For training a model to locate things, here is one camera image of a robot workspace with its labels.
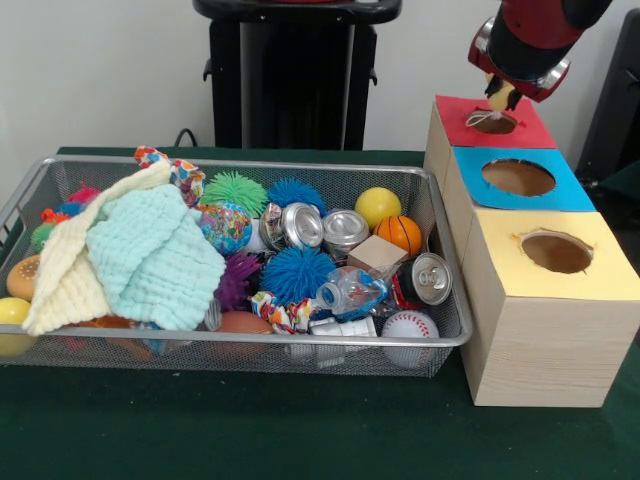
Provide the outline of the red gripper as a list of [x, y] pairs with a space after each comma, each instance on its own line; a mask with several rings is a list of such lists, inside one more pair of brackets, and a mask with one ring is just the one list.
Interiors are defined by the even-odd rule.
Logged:
[[495, 18], [490, 17], [478, 30], [471, 42], [468, 60], [483, 72], [487, 73], [487, 87], [484, 94], [487, 98], [502, 89], [502, 80], [514, 87], [507, 92], [504, 110], [514, 110], [520, 101], [520, 94], [535, 102], [544, 101], [551, 96], [567, 76], [570, 60], [563, 58], [553, 68], [534, 80], [518, 80], [501, 72], [489, 55], [491, 33]]

